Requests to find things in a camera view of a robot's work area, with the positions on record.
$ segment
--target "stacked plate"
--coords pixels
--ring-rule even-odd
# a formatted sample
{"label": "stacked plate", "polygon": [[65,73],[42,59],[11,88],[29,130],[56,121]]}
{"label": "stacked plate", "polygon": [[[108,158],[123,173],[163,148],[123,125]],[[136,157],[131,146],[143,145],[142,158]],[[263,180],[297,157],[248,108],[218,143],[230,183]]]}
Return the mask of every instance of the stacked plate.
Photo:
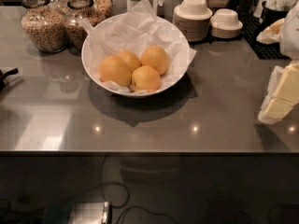
{"label": "stacked plate", "polygon": [[174,9],[173,24],[186,36],[187,41],[201,41],[206,38],[212,11],[206,0],[183,0]]}
{"label": "stacked plate", "polygon": [[216,11],[210,20],[210,33],[218,38],[234,38],[241,34],[243,23],[238,20],[237,13],[222,8]]}

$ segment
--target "cable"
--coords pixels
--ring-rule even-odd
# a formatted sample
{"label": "cable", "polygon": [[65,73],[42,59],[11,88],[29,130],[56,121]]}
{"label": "cable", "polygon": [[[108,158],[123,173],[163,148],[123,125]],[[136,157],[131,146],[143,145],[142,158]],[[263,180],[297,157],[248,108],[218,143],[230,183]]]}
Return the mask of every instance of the cable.
{"label": "cable", "polygon": [[120,182],[116,182],[116,181],[107,181],[107,182],[103,182],[103,170],[104,170],[104,165],[105,165],[105,162],[107,161],[107,158],[109,157],[109,154],[106,154],[105,157],[103,158],[102,160],[102,163],[101,163],[101,167],[100,167],[100,174],[99,174],[99,186],[100,186],[100,190],[101,190],[101,193],[103,195],[103,199],[106,201],[107,200],[107,197],[105,195],[105,192],[104,192],[104,189],[103,187],[108,187],[108,186],[119,186],[119,187],[122,187],[125,189],[125,191],[127,192],[127,198],[125,199],[125,201],[123,202],[123,204],[120,204],[120,205],[111,205],[112,208],[114,209],[121,209],[123,208],[126,204],[129,203],[130,201],[130,190],[128,189],[128,187],[126,187],[124,184],[120,183]]}
{"label": "cable", "polygon": [[148,209],[146,209],[146,208],[144,208],[144,207],[142,207],[142,206],[138,206],[138,205],[133,205],[133,206],[130,206],[130,207],[124,209],[123,212],[120,214],[118,220],[116,221],[116,224],[119,224],[121,218],[122,218],[122,222],[121,222],[121,224],[123,224],[123,223],[124,223],[125,216],[128,214],[128,212],[129,212],[130,210],[133,210],[133,209],[140,209],[140,210],[142,210],[142,211],[144,211],[144,212],[146,212],[146,213],[148,213],[148,214],[150,214],[150,215],[153,215],[153,216],[166,217],[166,218],[170,219],[173,223],[178,224],[178,223],[177,223],[172,217],[170,217],[168,214],[151,212],[150,210],[148,210]]}

